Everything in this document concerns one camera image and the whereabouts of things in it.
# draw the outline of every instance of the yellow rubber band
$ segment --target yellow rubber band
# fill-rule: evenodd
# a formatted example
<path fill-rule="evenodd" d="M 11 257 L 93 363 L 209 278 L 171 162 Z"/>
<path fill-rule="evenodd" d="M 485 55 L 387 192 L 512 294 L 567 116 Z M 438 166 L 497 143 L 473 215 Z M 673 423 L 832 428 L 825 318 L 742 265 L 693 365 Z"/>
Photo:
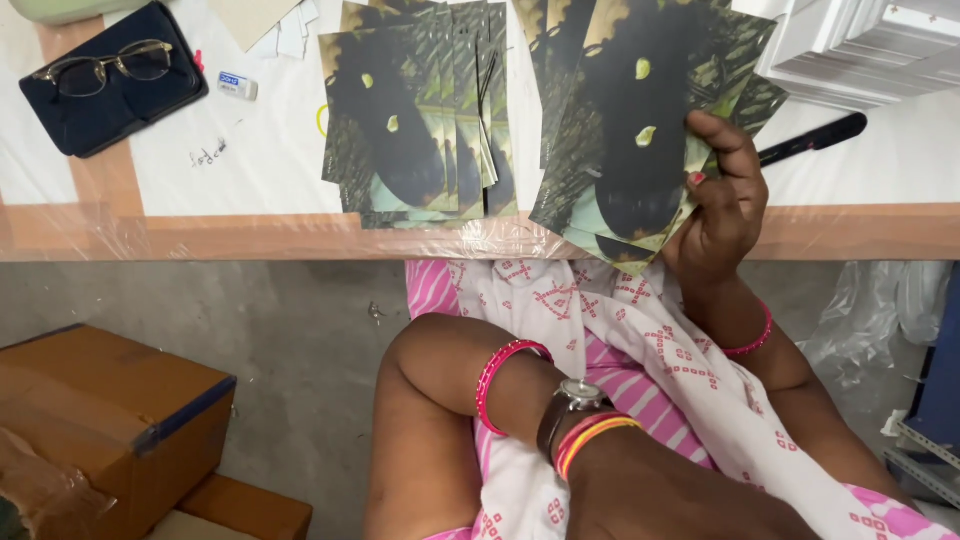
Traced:
<path fill-rule="evenodd" d="M 323 135 L 324 138 L 326 138 L 326 132 L 324 131 L 324 127 L 320 125 L 320 114 L 324 112 L 324 109 L 326 109 L 326 107 L 327 107 L 327 104 L 324 103 L 323 105 L 320 106 L 319 109 L 317 109 L 317 129 L 320 130 L 320 135 Z"/>
<path fill-rule="evenodd" d="M 580 452 L 580 450 L 590 441 L 593 437 L 599 435 L 600 433 L 607 430 L 614 430 L 616 428 L 639 428 L 643 429 L 643 426 L 640 422 L 634 420 L 633 418 L 611 418 L 610 420 L 604 420 L 603 422 L 598 423 L 596 426 L 591 426 L 588 430 L 584 431 L 577 437 L 573 444 L 570 445 L 569 452 L 566 453 L 564 457 L 564 462 L 560 467 L 560 476 L 566 481 L 566 474 L 570 469 L 570 463 L 573 462 L 573 457 Z"/>

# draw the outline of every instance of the wristwatch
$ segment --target wristwatch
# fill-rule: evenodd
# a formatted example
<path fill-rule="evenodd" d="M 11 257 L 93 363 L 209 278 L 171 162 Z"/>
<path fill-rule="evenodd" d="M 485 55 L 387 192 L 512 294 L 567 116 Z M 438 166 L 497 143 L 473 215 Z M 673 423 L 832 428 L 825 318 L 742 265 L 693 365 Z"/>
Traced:
<path fill-rule="evenodd" d="M 547 406 L 540 428 L 537 430 L 537 449 L 546 458 L 547 463 L 553 465 L 553 439 L 557 436 L 560 422 L 567 412 L 577 410 L 600 410 L 604 406 L 613 408 L 613 402 L 596 384 L 585 380 L 567 379 L 560 383 L 560 388 L 554 392 L 550 405 Z"/>

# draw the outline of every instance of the brown cardboard box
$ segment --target brown cardboard box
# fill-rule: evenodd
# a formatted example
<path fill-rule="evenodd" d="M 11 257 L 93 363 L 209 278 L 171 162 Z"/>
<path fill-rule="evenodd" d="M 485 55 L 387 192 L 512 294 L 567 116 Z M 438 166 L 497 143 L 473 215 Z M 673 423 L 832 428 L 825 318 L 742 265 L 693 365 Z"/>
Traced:
<path fill-rule="evenodd" d="M 220 463 L 236 377 L 78 325 L 0 350 L 0 427 L 115 503 L 78 538 L 142 538 Z"/>
<path fill-rule="evenodd" d="M 313 506 L 249 484 L 210 475 L 177 510 L 259 540 L 306 540 Z"/>

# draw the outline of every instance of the eraser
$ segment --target eraser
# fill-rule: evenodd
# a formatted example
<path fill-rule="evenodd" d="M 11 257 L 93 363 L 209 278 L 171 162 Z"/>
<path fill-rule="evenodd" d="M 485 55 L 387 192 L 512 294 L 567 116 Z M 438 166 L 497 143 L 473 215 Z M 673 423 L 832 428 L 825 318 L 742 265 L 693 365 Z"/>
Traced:
<path fill-rule="evenodd" d="M 225 94 L 243 98 L 247 101 L 256 101 L 256 82 L 246 77 L 221 71 L 217 88 Z"/>

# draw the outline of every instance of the pink and white fabric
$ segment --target pink and white fabric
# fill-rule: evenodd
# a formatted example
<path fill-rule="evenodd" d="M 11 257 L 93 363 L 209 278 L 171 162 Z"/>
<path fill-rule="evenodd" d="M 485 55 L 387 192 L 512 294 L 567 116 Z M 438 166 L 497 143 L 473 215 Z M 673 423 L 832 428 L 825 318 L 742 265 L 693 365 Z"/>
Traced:
<path fill-rule="evenodd" d="M 463 316 L 543 343 L 572 378 L 586 375 L 589 331 L 643 365 L 723 474 L 787 501 L 825 539 L 879 538 L 862 524 L 871 509 L 790 440 L 759 380 L 684 317 L 660 265 L 640 278 L 596 261 L 451 261 L 448 270 L 456 298 L 438 304 L 455 300 Z M 543 511 L 568 507 L 553 469 L 519 441 L 487 439 L 479 521 L 491 523 L 479 537 L 564 538 L 566 516 Z"/>

